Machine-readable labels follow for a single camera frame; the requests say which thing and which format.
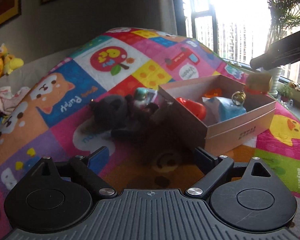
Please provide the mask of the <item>black plush toy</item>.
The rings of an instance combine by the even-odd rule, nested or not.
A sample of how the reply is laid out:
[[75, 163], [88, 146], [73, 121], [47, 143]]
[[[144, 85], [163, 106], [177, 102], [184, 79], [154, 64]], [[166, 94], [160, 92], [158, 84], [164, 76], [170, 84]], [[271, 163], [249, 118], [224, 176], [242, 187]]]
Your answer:
[[138, 100], [131, 94], [106, 96], [89, 107], [93, 112], [98, 132], [110, 132], [117, 140], [137, 141], [148, 136], [148, 124], [159, 106], [147, 100]]

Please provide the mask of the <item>red plastic toy figure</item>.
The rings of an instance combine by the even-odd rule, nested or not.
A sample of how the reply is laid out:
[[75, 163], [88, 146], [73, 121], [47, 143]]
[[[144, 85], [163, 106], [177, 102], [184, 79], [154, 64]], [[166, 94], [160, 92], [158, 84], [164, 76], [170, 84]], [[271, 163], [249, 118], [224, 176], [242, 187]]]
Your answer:
[[187, 108], [199, 120], [204, 120], [206, 117], [206, 108], [201, 103], [192, 101], [190, 99], [176, 98], [185, 108]]

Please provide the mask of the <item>small yellow bell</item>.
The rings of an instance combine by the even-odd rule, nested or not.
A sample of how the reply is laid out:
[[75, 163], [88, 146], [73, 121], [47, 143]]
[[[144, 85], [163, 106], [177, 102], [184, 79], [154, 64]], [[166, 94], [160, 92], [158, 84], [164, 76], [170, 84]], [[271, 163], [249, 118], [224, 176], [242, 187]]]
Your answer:
[[242, 106], [246, 100], [246, 94], [244, 91], [234, 92], [231, 96], [232, 103], [236, 106]]

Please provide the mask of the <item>tall palm plant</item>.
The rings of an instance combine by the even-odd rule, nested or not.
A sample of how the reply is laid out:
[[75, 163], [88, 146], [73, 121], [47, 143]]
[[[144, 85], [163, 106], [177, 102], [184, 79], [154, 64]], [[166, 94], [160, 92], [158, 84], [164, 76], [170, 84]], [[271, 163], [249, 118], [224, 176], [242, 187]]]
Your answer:
[[300, 28], [300, 0], [267, 0], [271, 23], [266, 48], [285, 36], [288, 31]]

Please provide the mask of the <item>potted green plant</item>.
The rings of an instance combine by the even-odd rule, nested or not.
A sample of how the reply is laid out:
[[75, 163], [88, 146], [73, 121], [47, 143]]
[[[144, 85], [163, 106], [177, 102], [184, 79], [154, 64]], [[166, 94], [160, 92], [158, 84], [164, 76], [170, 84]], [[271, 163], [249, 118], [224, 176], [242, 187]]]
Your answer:
[[292, 99], [293, 89], [290, 87], [290, 85], [285, 84], [279, 89], [279, 93], [281, 96], [281, 101], [288, 102]]

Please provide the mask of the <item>pink cardboard box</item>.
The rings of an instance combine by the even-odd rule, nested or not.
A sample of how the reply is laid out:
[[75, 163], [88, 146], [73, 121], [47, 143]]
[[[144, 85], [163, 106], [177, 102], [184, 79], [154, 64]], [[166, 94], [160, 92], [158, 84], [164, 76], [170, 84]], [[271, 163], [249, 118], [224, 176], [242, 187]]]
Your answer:
[[236, 148], [270, 127], [275, 100], [249, 93], [229, 77], [215, 75], [159, 86], [155, 120], [168, 122], [177, 138], [214, 155]]

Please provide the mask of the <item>blue white tissue pack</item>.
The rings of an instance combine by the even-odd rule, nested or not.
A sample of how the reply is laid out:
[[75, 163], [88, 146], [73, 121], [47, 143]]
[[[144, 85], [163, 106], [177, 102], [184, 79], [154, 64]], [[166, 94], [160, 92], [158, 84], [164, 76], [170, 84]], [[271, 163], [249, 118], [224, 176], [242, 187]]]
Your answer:
[[229, 98], [215, 96], [209, 99], [202, 97], [202, 102], [206, 108], [204, 121], [211, 124], [223, 122], [247, 112], [243, 106], [234, 105]]

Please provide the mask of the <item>colourful cartoon play mat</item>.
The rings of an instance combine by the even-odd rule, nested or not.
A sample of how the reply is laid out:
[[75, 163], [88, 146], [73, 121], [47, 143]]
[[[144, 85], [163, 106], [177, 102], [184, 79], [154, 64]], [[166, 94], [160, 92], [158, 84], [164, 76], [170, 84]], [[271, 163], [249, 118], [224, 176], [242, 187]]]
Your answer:
[[[154, 118], [160, 85], [215, 75], [245, 85], [250, 74], [195, 39], [153, 29], [115, 28], [83, 45], [1, 125], [0, 239], [300, 239], [300, 120], [284, 105], [266, 94], [276, 102], [270, 127], [220, 154], [234, 167], [207, 199], [185, 196], [204, 176], [200, 146]], [[148, 136], [98, 132], [90, 101], [139, 87], [158, 92]], [[109, 160], [98, 175], [113, 198], [94, 198], [69, 165], [102, 146]]]

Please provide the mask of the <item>orange toy in box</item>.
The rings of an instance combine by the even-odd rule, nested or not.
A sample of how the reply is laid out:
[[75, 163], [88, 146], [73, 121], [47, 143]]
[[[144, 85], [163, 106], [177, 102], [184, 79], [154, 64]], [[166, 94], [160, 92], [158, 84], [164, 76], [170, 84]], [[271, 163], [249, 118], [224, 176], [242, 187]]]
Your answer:
[[204, 93], [203, 97], [205, 98], [213, 98], [215, 96], [222, 96], [222, 90], [220, 88], [214, 88], [211, 89], [209, 91], [207, 91], [206, 93]]

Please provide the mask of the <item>teal white small toy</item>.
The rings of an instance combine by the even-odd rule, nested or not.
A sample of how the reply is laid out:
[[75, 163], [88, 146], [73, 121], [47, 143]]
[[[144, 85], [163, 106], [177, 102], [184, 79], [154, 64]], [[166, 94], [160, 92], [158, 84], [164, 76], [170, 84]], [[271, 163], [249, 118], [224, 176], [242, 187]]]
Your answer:
[[139, 109], [145, 108], [148, 104], [153, 103], [157, 97], [157, 90], [139, 87], [135, 90], [133, 96], [133, 105]]

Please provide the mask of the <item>crumpled pink white cloth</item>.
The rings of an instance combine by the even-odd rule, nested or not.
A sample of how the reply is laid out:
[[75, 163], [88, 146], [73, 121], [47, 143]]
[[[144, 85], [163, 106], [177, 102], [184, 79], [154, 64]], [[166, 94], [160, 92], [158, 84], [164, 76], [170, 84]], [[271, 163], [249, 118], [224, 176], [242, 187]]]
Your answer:
[[16, 93], [13, 93], [10, 86], [1, 87], [0, 116], [9, 116], [29, 91], [29, 87], [21, 87]]

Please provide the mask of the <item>grey sofa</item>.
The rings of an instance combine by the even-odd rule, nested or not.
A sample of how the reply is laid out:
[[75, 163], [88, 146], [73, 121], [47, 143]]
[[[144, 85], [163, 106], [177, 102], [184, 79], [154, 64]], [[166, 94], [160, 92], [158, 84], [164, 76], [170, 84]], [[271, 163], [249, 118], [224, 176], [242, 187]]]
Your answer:
[[0, 88], [10, 86], [13, 93], [16, 93], [21, 87], [29, 87], [31, 89], [53, 67], [63, 61], [74, 50], [75, 48], [61, 50], [25, 64], [21, 68], [14, 70], [9, 76], [0, 78]]

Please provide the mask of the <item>yellow green duck plush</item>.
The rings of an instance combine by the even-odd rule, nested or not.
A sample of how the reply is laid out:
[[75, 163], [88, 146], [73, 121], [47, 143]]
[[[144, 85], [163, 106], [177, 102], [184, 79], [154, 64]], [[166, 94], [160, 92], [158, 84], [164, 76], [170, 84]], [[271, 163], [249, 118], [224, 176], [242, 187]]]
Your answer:
[[3, 43], [0, 46], [0, 58], [3, 60], [3, 74], [10, 75], [14, 70], [22, 67], [24, 62], [22, 59], [15, 57], [8, 52], [7, 47]]

